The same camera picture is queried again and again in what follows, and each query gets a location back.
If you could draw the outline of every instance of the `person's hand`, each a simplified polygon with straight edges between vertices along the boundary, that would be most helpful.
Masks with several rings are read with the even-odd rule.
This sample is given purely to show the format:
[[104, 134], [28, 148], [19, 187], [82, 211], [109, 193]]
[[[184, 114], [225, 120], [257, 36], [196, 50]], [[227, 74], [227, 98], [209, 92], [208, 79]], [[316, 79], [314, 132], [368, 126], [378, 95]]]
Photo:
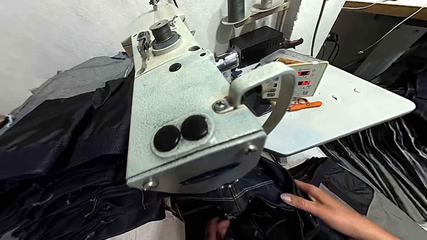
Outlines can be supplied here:
[[398, 239], [353, 209], [347, 208], [318, 187], [298, 180], [295, 182], [302, 191], [308, 194], [312, 201], [283, 193], [281, 197], [285, 203], [316, 215], [331, 228], [354, 239]]
[[230, 221], [220, 221], [219, 217], [212, 218], [206, 225], [205, 240], [223, 240]]

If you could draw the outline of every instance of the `thread spool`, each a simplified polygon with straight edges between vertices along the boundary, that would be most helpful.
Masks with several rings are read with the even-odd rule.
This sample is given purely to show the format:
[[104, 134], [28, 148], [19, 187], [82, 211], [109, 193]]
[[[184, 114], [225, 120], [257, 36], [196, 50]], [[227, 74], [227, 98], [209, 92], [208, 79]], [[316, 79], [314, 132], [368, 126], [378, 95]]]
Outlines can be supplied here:
[[158, 43], [169, 40], [173, 35], [170, 30], [169, 21], [166, 19], [151, 25], [150, 30]]
[[269, 9], [273, 4], [273, 0], [261, 0], [260, 9]]
[[228, 21], [238, 22], [245, 17], [245, 0], [228, 0]]

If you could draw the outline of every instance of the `digital display number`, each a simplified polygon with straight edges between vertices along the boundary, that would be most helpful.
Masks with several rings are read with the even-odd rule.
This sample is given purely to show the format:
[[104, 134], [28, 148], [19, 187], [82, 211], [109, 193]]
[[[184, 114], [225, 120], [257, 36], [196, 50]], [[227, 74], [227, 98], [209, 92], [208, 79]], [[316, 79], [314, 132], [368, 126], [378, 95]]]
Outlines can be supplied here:
[[298, 82], [298, 86], [299, 85], [309, 85], [311, 81], [302, 81], [302, 82]]
[[297, 76], [307, 76], [310, 74], [310, 71], [302, 71], [302, 72], [298, 72]]

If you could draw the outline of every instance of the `thread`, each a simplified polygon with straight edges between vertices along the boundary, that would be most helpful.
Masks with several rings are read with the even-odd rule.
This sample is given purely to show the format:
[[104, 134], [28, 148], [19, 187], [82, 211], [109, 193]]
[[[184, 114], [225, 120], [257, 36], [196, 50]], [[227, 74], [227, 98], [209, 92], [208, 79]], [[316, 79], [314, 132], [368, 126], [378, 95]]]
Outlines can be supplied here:
[[238, 22], [244, 17], [245, 0], [228, 0], [228, 22]]
[[260, 9], [269, 9], [273, 4], [273, 0], [261, 0]]

